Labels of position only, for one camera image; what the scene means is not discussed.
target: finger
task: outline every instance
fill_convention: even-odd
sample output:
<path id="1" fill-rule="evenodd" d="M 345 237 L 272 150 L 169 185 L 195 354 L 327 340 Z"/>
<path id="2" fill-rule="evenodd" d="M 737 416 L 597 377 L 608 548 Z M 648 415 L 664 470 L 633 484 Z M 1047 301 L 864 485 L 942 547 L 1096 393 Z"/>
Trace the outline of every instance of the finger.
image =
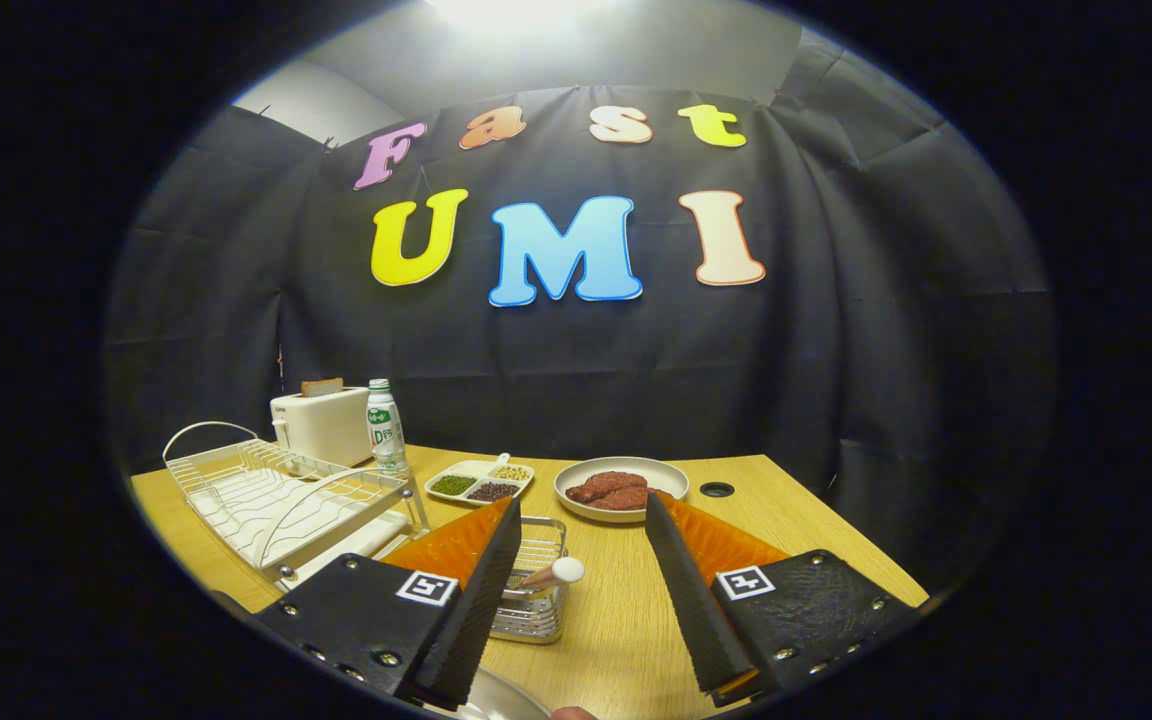
<path id="1" fill-rule="evenodd" d="M 598 720 L 598 717 L 590 715 L 584 707 L 559 707 L 550 720 Z"/>

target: yellow letter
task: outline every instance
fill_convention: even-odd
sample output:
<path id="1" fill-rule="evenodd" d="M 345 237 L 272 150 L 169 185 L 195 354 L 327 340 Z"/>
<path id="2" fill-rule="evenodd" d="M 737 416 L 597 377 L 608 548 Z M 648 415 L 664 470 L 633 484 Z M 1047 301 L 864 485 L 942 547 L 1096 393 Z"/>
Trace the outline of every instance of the yellow letter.
<path id="1" fill-rule="evenodd" d="M 643 109 L 617 108 L 616 105 L 604 105 L 593 108 L 589 119 L 596 123 L 589 131 L 602 142 L 646 142 L 652 141 L 652 128 L 643 123 L 649 115 Z"/>
<path id="2" fill-rule="evenodd" d="M 447 263 L 452 255 L 452 232 L 456 229 L 456 206 L 464 200 L 465 190 L 444 190 L 431 195 L 425 205 L 434 210 L 430 220 L 429 247 L 420 252 L 419 258 L 403 258 L 403 225 L 407 215 L 416 210 L 415 202 L 399 202 L 381 209 L 372 222 L 376 222 L 376 243 L 371 247 L 371 274 L 381 285 L 411 285 L 429 278 Z"/>
<path id="3" fill-rule="evenodd" d="M 723 123 L 735 123 L 736 115 L 719 113 L 713 105 L 692 105 L 691 108 L 679 109 L 682 118 L 691 119 L 691 132 L 696 137 L 719 147 L 740 147 L 745 145 L 745 136 L 740 132 L 727 132 Z"/>
<path id="4" fill-rule="evenodd" d="M 465 126 L 470 132 L 461 138 L 461 150 L 475 150 L 492 141 L 503 141 L 518 135 L 525 127 L 526 123 L 522 122 L 522 108 L 517 105 L 488 109 Z"/>

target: plastic bottle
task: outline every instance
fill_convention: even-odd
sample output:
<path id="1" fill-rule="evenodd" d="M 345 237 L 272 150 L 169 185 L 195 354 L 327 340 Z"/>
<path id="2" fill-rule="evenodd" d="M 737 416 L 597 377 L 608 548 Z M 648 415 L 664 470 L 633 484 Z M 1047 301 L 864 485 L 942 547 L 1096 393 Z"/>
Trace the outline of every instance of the plastic bottle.
<path id="1" fill-rule="evenodd" d="M 376 378 L 367 381 L 367 430 L 376 468 L 406 473 L 407 442 L 403 441 L 403 423 L 397 417 L 397 406 L 389 393 L 389 381 Z"/>

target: ceiling light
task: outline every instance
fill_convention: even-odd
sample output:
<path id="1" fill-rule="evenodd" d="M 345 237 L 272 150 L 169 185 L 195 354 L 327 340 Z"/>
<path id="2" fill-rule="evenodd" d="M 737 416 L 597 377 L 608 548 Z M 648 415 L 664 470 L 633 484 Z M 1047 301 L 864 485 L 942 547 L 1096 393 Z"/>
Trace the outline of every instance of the ceiling light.
<path id="1" fill-rule="evenodd" d="M 608 0 L 425 0 L 458 26 L 479 31 L 516 31 L 576 18 Z"/>

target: pink letter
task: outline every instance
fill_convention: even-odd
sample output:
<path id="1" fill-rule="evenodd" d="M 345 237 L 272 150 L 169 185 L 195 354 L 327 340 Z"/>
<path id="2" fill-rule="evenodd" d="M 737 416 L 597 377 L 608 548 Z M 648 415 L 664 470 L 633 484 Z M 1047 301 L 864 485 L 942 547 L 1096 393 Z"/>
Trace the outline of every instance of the pink letter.
<path id="1" fill-rule="evenodd" d="M 689 192 L 679 205 L 691 210 L 700 232 L 704 263 L 696 279 L 705 285 L 749 285 L 767 275 L 763 264 L 749 256 L 745 232 L 740 227 L 736 206 L 744 197 L 727 190 Z"/>
<path id="2" fill-rule="evenodd" d="M 362 168 L 362 177 L 358 179 L 358 182 L 353 183 L 353 188 L 362 190 L 369 184 L 376 184 L 387 179 L 393 174 L 389 169 L 389 160 L 401 162 L 403 156 L 407 156 L 408 147 L 412 145 L 408 138 L 422 135 L 425 135 L 425 123 L 416 123 L 371 138 L 371 142 L 367 143 L 371 146 L 371 151 L 367 152 L 367 164 Z"/>

